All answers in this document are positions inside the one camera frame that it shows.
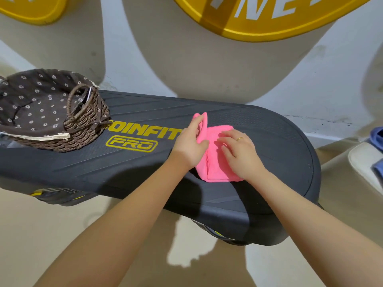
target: forearm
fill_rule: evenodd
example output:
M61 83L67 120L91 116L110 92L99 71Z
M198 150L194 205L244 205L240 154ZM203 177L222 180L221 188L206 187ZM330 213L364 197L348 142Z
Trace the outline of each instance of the forearm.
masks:
M381 286L383 249L286 186L273 174L250 184L264 197L326 286Z
M35 287L118 286L186 169L172 159L81 233Z

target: yellow weight plate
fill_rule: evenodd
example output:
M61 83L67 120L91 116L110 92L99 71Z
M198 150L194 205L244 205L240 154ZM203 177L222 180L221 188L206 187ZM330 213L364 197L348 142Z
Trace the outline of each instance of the yellow weight plate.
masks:
M0 0L0 13L19 21L44 25L63 14L68 0Z
M226 38L262 42L306 33L369 0L175 0L196 22Z

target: brown fabric with white flowers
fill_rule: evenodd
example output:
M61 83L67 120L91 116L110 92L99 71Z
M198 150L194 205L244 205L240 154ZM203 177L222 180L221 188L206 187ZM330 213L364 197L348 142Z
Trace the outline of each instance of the brown fabric with white flowers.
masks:
M64 70L28 70L0 82L0 132L42 137L66 133L67 100L78 84L93 86L79 73ZM79 89L71 102L78 111L88 88Z

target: black textured surface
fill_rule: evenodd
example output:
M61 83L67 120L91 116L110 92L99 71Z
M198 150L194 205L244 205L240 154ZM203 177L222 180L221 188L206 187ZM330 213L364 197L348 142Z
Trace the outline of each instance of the black textured surface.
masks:
M228 124L246 132L268 170L307 199L318 201L320 165L316 153L302 131L279 114L239 104L100 93L114 121L183 129L194 113L208 112L209 126ZM157 140L158 146L151 153L106 147L113 135ZM69 153L5 148L6 140L0 139L0 176L124 198L167 159L175 141L167 136L158 139L156 135L144 137L106 130L90 145ZM274 245L287 236L265 200L246 182L206 183L191 171L177 186L166 208L236 240Z

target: wall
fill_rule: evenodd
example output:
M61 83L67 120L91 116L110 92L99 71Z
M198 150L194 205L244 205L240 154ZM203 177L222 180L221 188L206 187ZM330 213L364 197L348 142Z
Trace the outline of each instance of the wall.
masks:
M304 35L244 43L199 26L173 0L82 0L44 27L0 15L0 74L56 67L104 89L258 105L321 146L365 137L382 120L382 6L371 0Z

